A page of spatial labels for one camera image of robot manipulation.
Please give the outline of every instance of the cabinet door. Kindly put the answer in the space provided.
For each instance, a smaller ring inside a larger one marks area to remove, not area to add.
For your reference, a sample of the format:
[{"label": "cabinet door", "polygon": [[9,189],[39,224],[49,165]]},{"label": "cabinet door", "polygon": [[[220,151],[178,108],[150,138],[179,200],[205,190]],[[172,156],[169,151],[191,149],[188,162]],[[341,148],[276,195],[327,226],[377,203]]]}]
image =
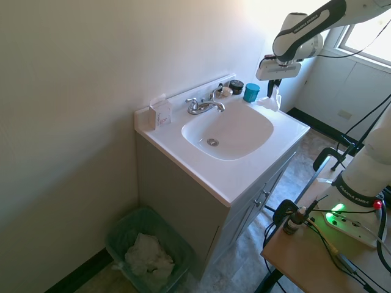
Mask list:
[{"label": "cabinet door", "polygon": [[270,178],[270,180],[268,180],[268,182],[265,184],[265,188],[263,189],[260,195],[260,199],[259,199],[260,205],[258,207],[258,212],[260,212],[268,202],[270,196],[272,195],[274,189],[278,185],[283,173],[288,168],[288,165],[295,154],[296,153],[292,154],[292,156],[283,164],[283,166],[279,168],[276,174],[274,174],[273,177]]},{"label": "cabinet door", "polygon": [[218,245],[213,253],[213,262],[216,262],[220,256],[234,243],[241,234],[250,214],[254,212],[255,201],[259,200],[260,192],[265,188],[263,186],[256,195],[234,216],[231,221],[224,226],[221,231]]},{"label": "cabinet door", "polygon": [[269,200],[270,195],[272,194],[273,190],[276,188],[278,182],[280,181],[283,173],[287,169],[290,161],[292,160],[294,154],[281,166],[281,168],[278,169],[278,171],[266,182],[263,189],[260,191],[260,193],[257,195],[257,200],[254,201],[253,205],[254,208],[252,209],[249,217],[247,218],[245,224],[243,225],[243,228],[241,232],[239,233],[238,237],[247,229],[247,227],[252,223],[252,221],[255,220],[257,215],[261,212],[261,210],[264,208],[266,202]]}]

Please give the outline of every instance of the wooden table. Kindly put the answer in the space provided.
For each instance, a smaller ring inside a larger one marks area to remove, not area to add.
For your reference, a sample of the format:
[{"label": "wooden table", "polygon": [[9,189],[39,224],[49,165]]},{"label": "wooden table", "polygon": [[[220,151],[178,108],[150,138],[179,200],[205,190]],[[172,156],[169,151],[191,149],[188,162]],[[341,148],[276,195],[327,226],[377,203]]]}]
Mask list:
[{"label": "wooden table", "polygon": [[[348,164],[351,159],[352,157],[348,156],[344,164]],[[318,179],[334,179],[342,171],[341,166],[334,172],[330,170],[335,163],[336,159],[333,157],[330,158],[327,164],[325,163],[325,167],[317,179],[311,183],[298,201],[298,206],[308,207],[316,196],[324,190],[324,184],[321,184]],[[341,253],[358,265],[384,289],[391,291],[391,276],[381,264],[376,249],[371,249],[361,244],[361,242],[327,226],[320,212],[312,212],[311,217],[316,219],[316,224]],[[391,212],[388,212],[386,244],[391,246]],[[384,249],[383,252],[385,259],[391,264],[391,257]],[[271,290],[270,287],[283,274],[304,292],[366,292],[358,282],[334,266],[319,235],[306,226],[300,228],[294,235],[287,235],[280,227],[269,240],[261,255],[277,270],[272,275],[269,275],[269,279],[264,279],[263,283],[266,286],[263,286],[263,289],[257,292],[269,292]],[[383,292],[372,282],[367,281],[375,290]]]}]

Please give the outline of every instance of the white cabinet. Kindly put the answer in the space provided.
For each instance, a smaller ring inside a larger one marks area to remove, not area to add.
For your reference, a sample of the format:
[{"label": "white cabinet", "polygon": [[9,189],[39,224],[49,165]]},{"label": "white cabinet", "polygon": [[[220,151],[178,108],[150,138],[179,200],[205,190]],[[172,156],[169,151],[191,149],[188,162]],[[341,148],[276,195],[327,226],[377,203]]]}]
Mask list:
[{"label": "white cabinet", "polygon": [[136,134],[140,203],[160,214],[193,248],[191,272],[195,277],[201,278],[254,221],[288,167],[298,143],[260,174],[228,208]]}]

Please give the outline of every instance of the tissue box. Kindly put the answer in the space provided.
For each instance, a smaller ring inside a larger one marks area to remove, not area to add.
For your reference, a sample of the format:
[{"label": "tissue box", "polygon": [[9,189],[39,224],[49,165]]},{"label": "tissue box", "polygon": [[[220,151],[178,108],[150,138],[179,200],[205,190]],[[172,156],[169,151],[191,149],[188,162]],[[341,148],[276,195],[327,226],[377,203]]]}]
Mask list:
[{"label": "tissue box", "polygon": [[149,124],[153,129],[171,123],[172,104],[165,98],[166,96],[155,98],[149,105]]}]

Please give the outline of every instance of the jar lid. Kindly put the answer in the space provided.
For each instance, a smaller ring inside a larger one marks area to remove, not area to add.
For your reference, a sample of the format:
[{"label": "jar lid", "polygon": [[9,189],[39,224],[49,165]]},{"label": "jar lid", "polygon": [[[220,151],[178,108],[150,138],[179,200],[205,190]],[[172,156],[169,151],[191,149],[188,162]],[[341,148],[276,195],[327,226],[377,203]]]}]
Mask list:
[{"label": "jar lid", "polygon": [[261,88],[257,84],[246,84],[246,89],[253,90],[253,91],[260,91]]},{"label": "jar lid", "polygon": [[241,90],[243,89],[244,84],[241,81],[233,79],[230,81],[230,88],[233,90]]}]

